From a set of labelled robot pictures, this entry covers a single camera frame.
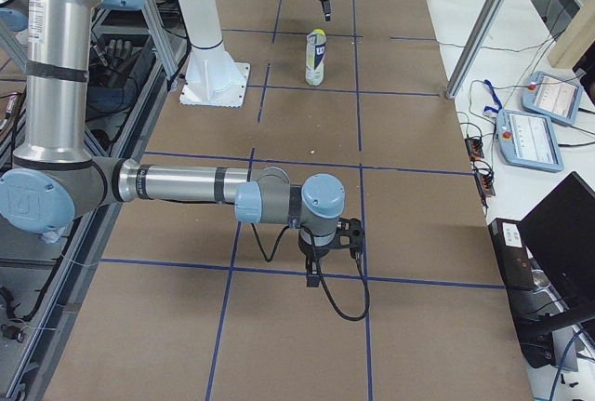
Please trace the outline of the white pedestal column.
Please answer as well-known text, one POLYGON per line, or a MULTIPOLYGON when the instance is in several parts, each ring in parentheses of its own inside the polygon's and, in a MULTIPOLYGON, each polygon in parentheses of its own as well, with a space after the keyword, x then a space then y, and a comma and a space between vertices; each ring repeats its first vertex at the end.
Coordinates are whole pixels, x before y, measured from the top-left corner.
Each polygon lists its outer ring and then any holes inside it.
POLYGON ((178 0, 191 53, 180 94, 184 105, 239 108, 250 73, 224 46, 216 0, 178 0))

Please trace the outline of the tennis ball inside can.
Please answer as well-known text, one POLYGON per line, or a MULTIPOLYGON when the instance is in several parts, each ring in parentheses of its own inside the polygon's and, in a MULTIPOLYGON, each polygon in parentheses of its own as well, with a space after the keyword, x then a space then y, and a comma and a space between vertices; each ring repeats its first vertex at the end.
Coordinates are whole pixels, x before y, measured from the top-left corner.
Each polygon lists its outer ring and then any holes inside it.
POLYGON ((316 35, 316 36, 326 36, 326 34, 325 34, 324 30, 323 30, 323 29, 320 29, 320 28, 316 28, 316 29, 314 29, 314 30, 311 32, 311 34, 314 34, 314 35, 316 35))

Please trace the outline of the aluminium frame post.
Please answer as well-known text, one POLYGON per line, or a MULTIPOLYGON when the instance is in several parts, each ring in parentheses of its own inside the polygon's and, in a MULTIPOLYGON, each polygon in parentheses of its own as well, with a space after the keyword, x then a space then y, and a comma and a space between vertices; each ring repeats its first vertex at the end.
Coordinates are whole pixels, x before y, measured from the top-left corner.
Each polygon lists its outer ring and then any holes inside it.
POLYGON ((448 81, 445 90, 445 97, 447 99, 453 100, 459 89, 461 89, 504 1, 505 0, 485 0, 480 14, 470 32, 469 39, 466 45, 464 45, 463 51, 456 63, 456 67, 448 81))

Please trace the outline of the teach pendant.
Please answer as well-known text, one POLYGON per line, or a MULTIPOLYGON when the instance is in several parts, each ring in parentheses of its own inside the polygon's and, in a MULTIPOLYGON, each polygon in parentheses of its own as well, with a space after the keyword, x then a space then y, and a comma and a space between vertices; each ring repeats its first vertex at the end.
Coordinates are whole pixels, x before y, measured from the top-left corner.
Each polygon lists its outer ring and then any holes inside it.
POLYGON ((496 136, 507 164, 563 171, 562 153, 549 117, 502 109, 496 117, 496 136))
POLYGON ((522 91, 525 110, 548 116, 554 123, 566 127, 575 123, 580 99, 580 88, 574 79, 563 79, 542 71, 533 73, 522 91))

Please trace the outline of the far teach pendant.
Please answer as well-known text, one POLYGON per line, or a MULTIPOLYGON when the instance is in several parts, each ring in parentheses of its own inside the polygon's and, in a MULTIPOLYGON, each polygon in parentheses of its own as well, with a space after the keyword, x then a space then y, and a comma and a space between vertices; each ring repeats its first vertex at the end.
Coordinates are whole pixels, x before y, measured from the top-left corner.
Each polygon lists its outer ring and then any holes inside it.
POLYGON ((533 73, 522 91, 525 110, 548 116, 554 123, 566 127, 575 123, 580 99, 580 88, 574 79, 563 79, 542 71, 533 73))

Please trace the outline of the black laptop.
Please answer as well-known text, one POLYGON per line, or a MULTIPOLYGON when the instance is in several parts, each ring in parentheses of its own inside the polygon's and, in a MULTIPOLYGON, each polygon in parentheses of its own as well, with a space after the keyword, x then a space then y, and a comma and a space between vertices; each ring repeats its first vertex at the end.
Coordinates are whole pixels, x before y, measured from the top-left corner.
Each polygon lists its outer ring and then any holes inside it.
POLYGON ((575 371, 575 326, 594 335, 594 191, 570 172, 522 220, 489 225, 522 353, 575 371))

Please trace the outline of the near teach pendant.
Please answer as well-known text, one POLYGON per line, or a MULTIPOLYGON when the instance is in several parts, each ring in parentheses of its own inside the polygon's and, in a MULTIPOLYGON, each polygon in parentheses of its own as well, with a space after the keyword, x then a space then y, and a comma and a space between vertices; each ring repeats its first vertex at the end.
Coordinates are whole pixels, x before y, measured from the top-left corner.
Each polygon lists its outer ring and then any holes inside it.
POLYGON ((563 171, 562 153, 549 117, 502 109, 496 117, 496 136, 507 164, 563 171))

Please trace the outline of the clear tennis ball can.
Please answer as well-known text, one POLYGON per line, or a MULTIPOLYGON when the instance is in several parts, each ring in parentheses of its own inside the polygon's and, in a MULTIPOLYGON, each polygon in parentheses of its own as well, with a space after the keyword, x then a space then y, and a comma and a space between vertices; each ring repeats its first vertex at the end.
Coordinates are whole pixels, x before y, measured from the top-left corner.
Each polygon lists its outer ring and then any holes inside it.
POLYGON ((306 36, 305 79, 311 86, 319 86, 324 80, 325 50, 326 36, 306 36))

